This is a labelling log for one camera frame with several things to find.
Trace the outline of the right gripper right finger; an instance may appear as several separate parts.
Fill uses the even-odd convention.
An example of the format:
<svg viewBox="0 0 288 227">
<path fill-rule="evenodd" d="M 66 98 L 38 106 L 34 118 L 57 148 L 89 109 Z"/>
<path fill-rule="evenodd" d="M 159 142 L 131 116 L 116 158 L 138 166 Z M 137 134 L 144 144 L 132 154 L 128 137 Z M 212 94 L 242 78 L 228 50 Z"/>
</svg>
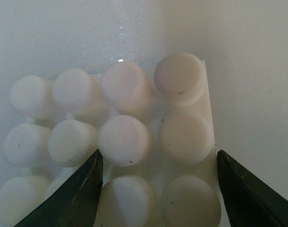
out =
<svg viewBox="0 0 288 227">
<path fill-rule="evenodd" d="M 218 182 L 232 227 L 288 227 L 288 200 L 220 150 Z"/>
</svg>

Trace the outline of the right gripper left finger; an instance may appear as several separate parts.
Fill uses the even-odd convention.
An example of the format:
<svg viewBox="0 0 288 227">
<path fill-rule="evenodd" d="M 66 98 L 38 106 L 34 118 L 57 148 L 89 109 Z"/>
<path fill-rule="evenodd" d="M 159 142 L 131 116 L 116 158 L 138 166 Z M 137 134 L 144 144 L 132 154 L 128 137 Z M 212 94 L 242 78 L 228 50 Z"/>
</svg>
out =
<svg viewBox="0 0 288 227">
<path fill-rule="evenodd" d="M 92 227 L 103 185 L 103 158 L 96 150 L 17 227 Z"/>
</svg>

